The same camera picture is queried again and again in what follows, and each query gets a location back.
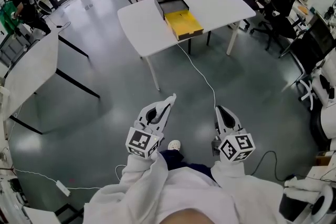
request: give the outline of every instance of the cardboard box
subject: cardboard box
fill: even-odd
[[[317,166],[328,166],[333,154],[335,154],[335,151],[319,152],[318,155],[316,156],[316,165]]]
[[[183,0],[156,0],[155,4],[163,19],[172,28],[177,40],[203,34],[203,27]]]

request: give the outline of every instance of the person in black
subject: person in black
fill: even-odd
[[[51,30],[46,24],[46,21],[38,17],[36,8],[29,3],[29,0],[12,0],[14,6],[17,8],[13,18],[16,19],[20,16],[20,19],[24,21],[26,25],[32,28],[38,28],[48,35]]]

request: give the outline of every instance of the dark pants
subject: dark pants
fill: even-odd
[[[184,157],[179,151],[166,150],[166,151],[161,151],[160,153],[165,159],[169,171],[182,168],[182,167],[189,167],[191,169],[201,172],[202,174],[207,175],[213,181],[215,181],[215,179],[212,177],[211,170],[209,167],[205,166],[204,164],[194,164],[194,163],[188,164],[186,162],[183,162],[182,160],[184,159]]]
[[[42,18],[36,18],[31,23],[25,22],[25,24],[29,25],[31,28],[37,28],[45,32],[47,35],[51,32],[49,26],[46,21]]]

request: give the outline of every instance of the person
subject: person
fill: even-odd
[[[37,28],[45,32],[48,35],[51,30],[47,25],[46,21],[38,17],[36,8],[34,5],[30,4],[29,0],[12,0],[17,11],[13,15],[13,19],[18,17],[26,24],[32,28]]]
[[[130,154],[119,184],[85,204],[83,224],[286,224],[280,185],[246,176],[223,155],[212,168],[188,164],[180,148],[174,140],[149,158]]]

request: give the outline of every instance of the gray floor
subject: gray floor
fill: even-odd
[[[62,32],[89,54],[88,61],[60,46],[58,68],[101,95],[98,100],[58,76],[52,77],[22,107],[19,119],[45,135],[15,125],[10,140],[14,166],[38,172],[68,187],[102,187],[118,182],[114,168],[126,164],[125,139],[140,110],[176,93],[165,129],[168,142],[178,139],[187,161],[211,166],[214,128],[213,93],[178,46],[152,57],[161,86],[155,89],[151,73],[125,37],[117,11],[127,0],[71,0],[51,17],[57,24],[71,21]],[[193,38],[192,60],[216,91],[216,103],[240,118],[256,144],[245,161],[251,173],[264,152],[278,154],[278,175],[306,173],[317,147],[310,135],[307,108],[290,85],[299,69],[290,56],[278,59],[279,48],[264,50],[266,37],[240,30],[230,57],[225,52],[232,30],[213,31]],[[276,181],[274,158],[269,156],[257,176]],[[18,173],[32,207],[56,210],[66,202],[82,207],[95,190],[73,190],[67,198],[55,183],[41,176]]]

